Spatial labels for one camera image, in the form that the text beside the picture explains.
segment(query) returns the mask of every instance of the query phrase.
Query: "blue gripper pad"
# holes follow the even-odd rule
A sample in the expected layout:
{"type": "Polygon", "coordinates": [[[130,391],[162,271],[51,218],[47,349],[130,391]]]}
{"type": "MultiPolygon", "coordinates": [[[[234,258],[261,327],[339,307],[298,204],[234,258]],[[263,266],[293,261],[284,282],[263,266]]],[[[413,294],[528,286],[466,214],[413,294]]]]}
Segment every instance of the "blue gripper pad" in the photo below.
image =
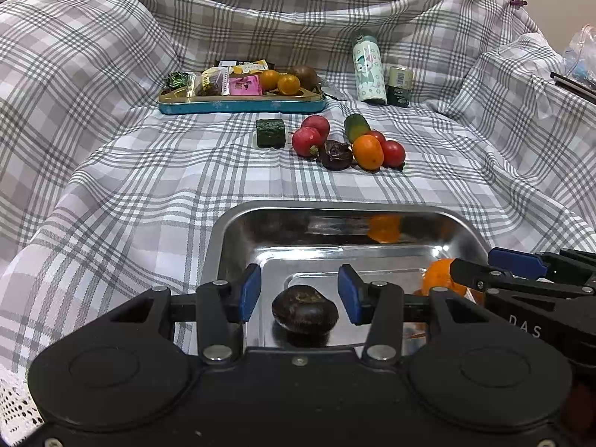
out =
{"type": "Polygon", "coordinates": [[[499,247],[495,247],[488,252],[488,264],[530,280],[544,277],[548,271],[540,257],[534,254],[499,247]]]}
{"type": "Polygon", "coordinates": [[[244,283],[240,294],[239,316],[243,322],[248,322],[260,296],[260,266],[249,264],[244,273],[244,283]]]}
{"type": "Polygon", "coordinates": [[[343,307],[348,313],[348,318],[352,324],[360,324],[362,310],[358,299],[358,289],[356,284],[348,273],[348,270],[341,266],[337,274],[337,292],[342,298],[343,307]]]}

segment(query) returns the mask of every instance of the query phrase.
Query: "cucumber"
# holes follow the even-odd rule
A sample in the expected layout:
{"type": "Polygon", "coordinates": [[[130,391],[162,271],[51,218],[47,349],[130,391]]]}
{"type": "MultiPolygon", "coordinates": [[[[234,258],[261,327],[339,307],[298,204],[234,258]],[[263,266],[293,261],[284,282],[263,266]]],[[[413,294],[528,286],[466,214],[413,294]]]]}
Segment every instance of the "cucumber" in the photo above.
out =
{"type": "Polygon", "coordinates": [[[354,141],[360,136],[371,130],[371,127],[368,125],[367,120],[362,114],[351,114],[346,117],[346,120],[343,122],[343,127],[346,131],[348,140],[352,144],[354,144],[354,141]]]}
{"type": "Polygon", "coordinates": [[[281,119],[257,119],[257,146],[260,148],[283,148],[285,125],[281,119]]]}

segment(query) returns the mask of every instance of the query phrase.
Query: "radish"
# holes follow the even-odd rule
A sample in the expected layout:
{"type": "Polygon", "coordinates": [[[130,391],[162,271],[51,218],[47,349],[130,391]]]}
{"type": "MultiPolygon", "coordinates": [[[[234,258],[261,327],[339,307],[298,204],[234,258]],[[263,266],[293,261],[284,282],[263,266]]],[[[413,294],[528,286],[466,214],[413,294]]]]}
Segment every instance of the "radish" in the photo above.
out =
{"type": "Polygon", "coordinates": [[[319,146],[323,145],[323,138],[313,127],[301,127],[292,136],[292,147],[298,156],[309,158],[316,156],[319,146]]]}
{"type": "Polygon", "coordinates": [[[327,139],[327,136],[329,136],[329,121],[318,114],[308,116],[304,121],[302,121],[302,125],[300,127],[313,127],[319,132],[323,138],[323,141],[327,139]]]}

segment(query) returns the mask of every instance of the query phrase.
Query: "small canister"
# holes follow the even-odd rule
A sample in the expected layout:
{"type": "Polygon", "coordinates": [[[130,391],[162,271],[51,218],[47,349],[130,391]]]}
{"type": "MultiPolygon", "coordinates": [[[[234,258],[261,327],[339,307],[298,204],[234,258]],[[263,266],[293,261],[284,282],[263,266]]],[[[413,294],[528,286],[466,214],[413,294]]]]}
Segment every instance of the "small canister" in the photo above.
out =
{"type": "Polygon", "coordinates": [[[413,72],[402,65],[389,69],[387,103],[392,106],[408,107],[413,86],[413,72]]]}
{"type": "Polygon", "coordinates": [[[371,104],[386,104],[385,79],[377,39],[366,32],[359,32],[355,36],[352,58],[356,71],[358,100],[371,104]]]}

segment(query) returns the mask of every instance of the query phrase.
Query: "cartoon print bottle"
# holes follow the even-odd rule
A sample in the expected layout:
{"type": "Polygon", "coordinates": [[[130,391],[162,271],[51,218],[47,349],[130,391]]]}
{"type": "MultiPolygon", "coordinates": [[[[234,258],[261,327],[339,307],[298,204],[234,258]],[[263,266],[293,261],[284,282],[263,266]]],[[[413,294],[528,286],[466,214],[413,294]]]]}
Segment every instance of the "cartoon print bottle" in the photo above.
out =
{"type": "Polygon", "coordinates": [[[355,37],[352,58],[356,70],[358,100],[371,104],[386,104],[383,64],[377,39],[367,33],[358,33],[355,37]]]}

